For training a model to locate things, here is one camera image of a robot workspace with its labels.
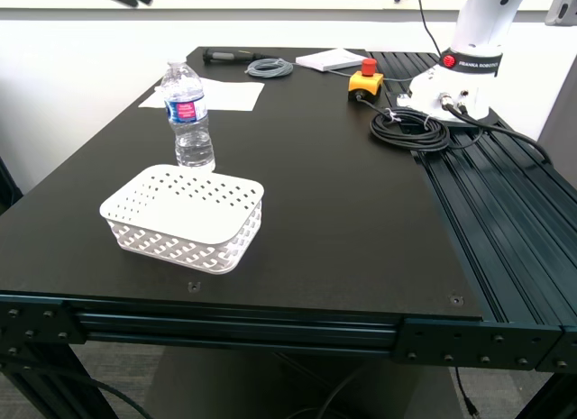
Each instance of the red button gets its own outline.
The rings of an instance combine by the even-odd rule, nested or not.
[[[364,77],[372,77],[377,71],[377,60],[365,59],[362,61],[361,73]]]
[[[457,60],[454,59],[453,56],[444,56],[443,57],[443,64],[448,68],[452,68],[456,64]]]

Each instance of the notepad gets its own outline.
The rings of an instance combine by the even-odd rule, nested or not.
[[[366,57],[353,54],[342,48],[297,57],[297,64],[325,72],[327,70],[359,66]]]

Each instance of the table leg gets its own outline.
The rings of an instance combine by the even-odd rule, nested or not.
[[[66,344],[27,343],[19,358],[61,367],[89,377],[74,351]],[[118,419],[95,387],[56,375],[42,375],[14,364],[3,364],[2,372],[24,396],[49,419]]]
[[[577,376],[553,374],[519,413],[517,419],[577,417]]]

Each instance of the table top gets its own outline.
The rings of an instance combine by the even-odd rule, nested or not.
[[[317,50],[259,52],[294,61]],[[201,53],[188,57],[201,77],[254,80]],[[151,87],[0,217],[0,291],[481,318],[424,171],[369,136],[373,112],[347,102],[348,79],[295,68],[263,82],[252,112],[210,112],[215,172],[265,189],[261,230],[236,269],[215,276],[121,250],[98,214],[143,169],[176,163],[164,110],[138,108]]]

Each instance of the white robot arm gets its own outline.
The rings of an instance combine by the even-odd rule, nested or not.
[[[483,89],[497,76],[502,45],[522,1],[467,0],[451,48],[442,52],[437,65],[413,79],[410,97],[400,97],[398,105],[458,121],[441,106],[440,99],[450,97],[455,105],[465,105],[471,117],[486,117],[489,105]],[[577,24],[577,0],[554,0],[546,23]]]

